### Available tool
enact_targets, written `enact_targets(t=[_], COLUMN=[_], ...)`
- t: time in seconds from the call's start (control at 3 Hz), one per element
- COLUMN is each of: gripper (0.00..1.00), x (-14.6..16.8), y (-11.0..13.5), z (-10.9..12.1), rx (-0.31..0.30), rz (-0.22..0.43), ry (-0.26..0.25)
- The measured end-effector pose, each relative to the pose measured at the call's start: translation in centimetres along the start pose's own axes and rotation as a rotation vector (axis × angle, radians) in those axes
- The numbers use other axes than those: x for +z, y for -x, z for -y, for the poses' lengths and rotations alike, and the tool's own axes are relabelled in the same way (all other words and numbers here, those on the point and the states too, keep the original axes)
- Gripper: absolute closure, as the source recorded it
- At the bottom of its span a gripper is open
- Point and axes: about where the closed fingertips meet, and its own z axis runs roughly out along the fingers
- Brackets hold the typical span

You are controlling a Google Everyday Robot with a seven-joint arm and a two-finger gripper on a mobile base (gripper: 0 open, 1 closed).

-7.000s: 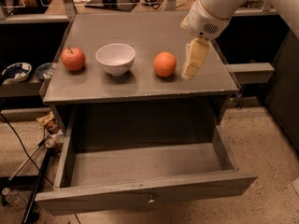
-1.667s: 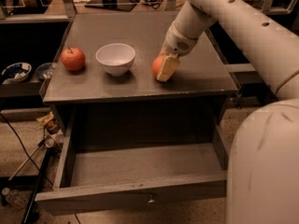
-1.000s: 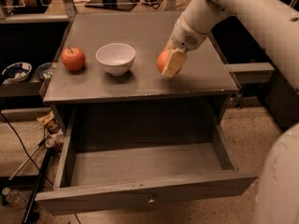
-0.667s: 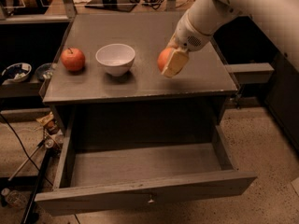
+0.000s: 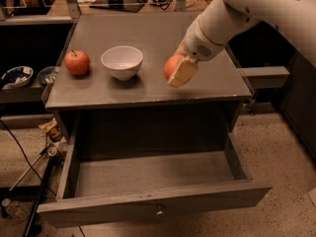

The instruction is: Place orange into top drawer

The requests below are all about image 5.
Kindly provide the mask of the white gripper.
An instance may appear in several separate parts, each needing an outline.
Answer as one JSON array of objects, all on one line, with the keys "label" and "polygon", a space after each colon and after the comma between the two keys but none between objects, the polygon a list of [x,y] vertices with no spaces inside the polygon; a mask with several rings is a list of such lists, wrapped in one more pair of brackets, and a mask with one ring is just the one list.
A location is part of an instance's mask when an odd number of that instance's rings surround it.
[{"label": "white gripper", "polygon": [[211,60],[225,45],[220,21],[197,17],[188,27],[184,39],[174,53],[186,56],[167,80],[168,84],[179,88],[189,82],[198,71],[197,61]]}]

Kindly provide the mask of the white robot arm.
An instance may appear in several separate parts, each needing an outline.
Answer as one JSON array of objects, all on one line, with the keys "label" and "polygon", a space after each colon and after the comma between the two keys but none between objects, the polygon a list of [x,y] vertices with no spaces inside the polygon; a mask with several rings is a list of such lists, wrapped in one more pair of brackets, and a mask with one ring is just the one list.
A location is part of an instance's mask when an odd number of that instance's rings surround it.
[{"label": "white robot arm", "polygon": [[174,57],[168,84],[179,88],[235,36],[260,22],[276,29],[316,65],[316,0],[212,0],[190,24]]}]

